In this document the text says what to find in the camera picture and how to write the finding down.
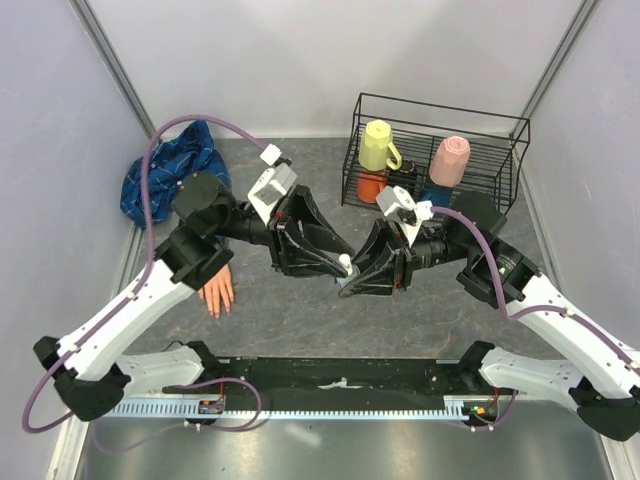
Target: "orange cup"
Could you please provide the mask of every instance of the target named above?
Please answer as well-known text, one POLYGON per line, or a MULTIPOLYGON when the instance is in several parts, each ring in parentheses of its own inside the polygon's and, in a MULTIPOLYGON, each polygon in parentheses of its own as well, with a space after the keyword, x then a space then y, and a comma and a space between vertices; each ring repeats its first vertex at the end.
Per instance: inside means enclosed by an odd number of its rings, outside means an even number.
POLYGON ((365 203, 376 203, 376 197, 387 186, 387 179, 382 172, 361 173, 358 178, 358 198, 365 203))

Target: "black wire rack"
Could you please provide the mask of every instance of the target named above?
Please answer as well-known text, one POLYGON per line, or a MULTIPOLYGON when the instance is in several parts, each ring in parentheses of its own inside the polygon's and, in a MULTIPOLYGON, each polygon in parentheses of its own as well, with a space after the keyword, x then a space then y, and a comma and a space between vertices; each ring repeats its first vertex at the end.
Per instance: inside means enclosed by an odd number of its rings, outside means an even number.
POLYGON ((360 93, 343 163, 341 205, 378 208, 357 195, 360 174, 367 172, 358 161, 360 139, 366 124, 375 119, 391 125, 393 143, 403 157, 402 170, 374 174, 386 178, 387 185, 399 185, 419 200, 431 184, 429 168, 440 142, 460 135, 469 141, 471 155, 453 197, 463 191, 487 193, 502 213, 515 202, 520 168, 531 141, 528 118, 360 93))

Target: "mug handle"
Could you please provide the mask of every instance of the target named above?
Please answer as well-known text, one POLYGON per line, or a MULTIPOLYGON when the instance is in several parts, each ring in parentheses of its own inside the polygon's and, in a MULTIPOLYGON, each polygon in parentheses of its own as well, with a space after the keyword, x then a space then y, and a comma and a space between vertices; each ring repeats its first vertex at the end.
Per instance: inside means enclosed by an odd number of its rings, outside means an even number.
POLYGON ((391 153, 395 157, 396 161, 394 162, 391 158, 388 158, 387 166, 391 170, 398 170, 402 166, 402 155, 400 155, 400 152, 398 151, 396 146, 393 144, 393 142, 389 142, 388 146, 389 146, 389 150, 391 150, 391 153))

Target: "gray tabletop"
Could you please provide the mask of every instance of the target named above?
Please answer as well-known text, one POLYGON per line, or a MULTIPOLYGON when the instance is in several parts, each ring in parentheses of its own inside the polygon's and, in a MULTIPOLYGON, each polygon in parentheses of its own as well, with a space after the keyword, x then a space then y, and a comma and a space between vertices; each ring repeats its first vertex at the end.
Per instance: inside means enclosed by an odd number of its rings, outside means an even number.
MULTIPOLYGON (((342 160, 347 139, 284 139, 277 145, 294 161, 298 182, 313 196, 337 232, 356 250, 380 214, 340 206, 342 160)), ((242 140, 217 142, 229 167, 233 191, 246 192, 264 170, 255 147, 242 140)), ((159 225, 161 240, 176 221, 159 225)), ((502 237, 542 265, 531 217, 522 195, 502 237)), ((413 286, 393 297, 340 300, 330 278, 291 279, 275 273, 265 248, 231 241, 236 302, 230 315, 213 319, 197 295, 157 321, 128 353, 148 353, 172 340, 203 340, 221 356, 324 356, 459 358, 475 340, 493 342, 538 358, 559 355, 526 327, 506 324, 498 313, 455 280, 461 263, 423 270, 413 286)), ((145 247, 140 252, 140 268, 145 247)))

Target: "human hand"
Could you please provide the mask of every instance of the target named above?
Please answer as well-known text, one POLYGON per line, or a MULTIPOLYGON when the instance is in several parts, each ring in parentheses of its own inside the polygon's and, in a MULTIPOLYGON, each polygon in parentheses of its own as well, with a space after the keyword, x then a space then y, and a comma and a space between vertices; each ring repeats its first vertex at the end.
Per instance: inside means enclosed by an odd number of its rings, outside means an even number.
POLYGON ((212 317, 220 318, 220 298, 222 298, 227 313, 231 312, 231 304, 234 302, 234 297, 229 265, 222 267, 198 293, 200 298, 206 302, 212 317))

